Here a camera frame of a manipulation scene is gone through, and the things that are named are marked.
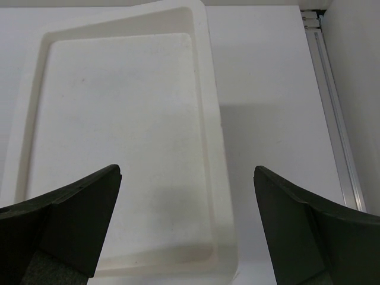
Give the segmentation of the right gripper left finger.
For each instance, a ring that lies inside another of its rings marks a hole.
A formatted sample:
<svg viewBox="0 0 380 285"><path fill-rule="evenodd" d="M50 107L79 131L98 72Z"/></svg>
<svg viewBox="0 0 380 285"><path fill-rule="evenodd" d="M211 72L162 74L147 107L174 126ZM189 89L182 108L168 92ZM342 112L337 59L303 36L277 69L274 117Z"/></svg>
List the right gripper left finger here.
<svg viewBox="0 0 380 285"><path fill-rule="evenodd" d="M1 208L1 284L87 284L121 185L117 164Z"/></svg>

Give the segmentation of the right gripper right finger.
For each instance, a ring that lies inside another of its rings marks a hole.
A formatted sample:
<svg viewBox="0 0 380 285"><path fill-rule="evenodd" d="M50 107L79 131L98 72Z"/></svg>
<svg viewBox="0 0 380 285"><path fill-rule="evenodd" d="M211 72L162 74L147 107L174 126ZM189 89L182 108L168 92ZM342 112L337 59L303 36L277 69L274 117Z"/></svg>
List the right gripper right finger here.
<svg viewBox="0 0 380 285"><path fill-rule="evenodd" d="M379 284L379 217L309 192L264 166L255 195L277 284Z"/></svg>

